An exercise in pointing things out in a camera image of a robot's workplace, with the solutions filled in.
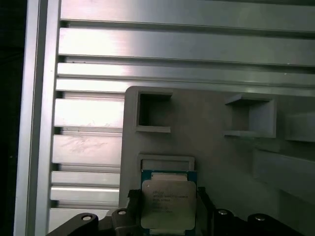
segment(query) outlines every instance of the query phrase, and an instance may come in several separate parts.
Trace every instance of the metal surface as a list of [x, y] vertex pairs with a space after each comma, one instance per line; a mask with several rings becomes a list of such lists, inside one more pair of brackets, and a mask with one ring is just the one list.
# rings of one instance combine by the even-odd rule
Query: metal surface
[[24, 53], [14, 235], [34, 234], [47, 0], [29, 0]]
[[200, 67], [58, 63], [60, 77], [314, 88], [313, 74]]
[[119, 167], [121, 149], [121, 137], [55, 135], [52, 161]]
[[178, 89], [201, 89], [230, 92], [253, 92], [279, 95], [315, 96], [315, 89], [284, 88], [276, 86], [245, 86], [211, 83], [185, 83], [147, 80], [98, 80], [98, 79], [57, 79], [57, 90], [60, 91], [97, 91], [97, 92], [125, 92], [131, 86], [148, 86]]
[[124, 101], [56, 99], [55, 126], [123, 128]]
[[60, 1], [48, 0], [43, 95], [39, 136], [39, 161], [36, 197], [35, 236], [46, 235], [51, 207], [50, 180], [56, 95], [57, 48], [59, 39]]
[[307, 6], [191, 0], [63, 0], [61, 19], [251, 30], [315, 31]]
[[259, 181], [315, 204], [314, 161], [258, 150], [254, 153], [253, 175]]
[[265, 217], [263, 217], [262, 215], [257, 215], [257, 216], [255, 216], [255, 219], [258, 221], [264, 221]]
[[54, 201], [107, 202], [118, 206], [119, 188], [52, 186], [50, 199]]
[[61, 28], [59, 54], [314, 66], [315, 41], [205, 33]]
[[116, 173], [85, 173], [53, 171], [51, 183], [54, 185], [88, 185], [119, 187], [119, 174]]
[[226, 212], [226, 210], [219, 210], [219, 214], [220, 214], [220, 215], [226, 215], [227, 212]]

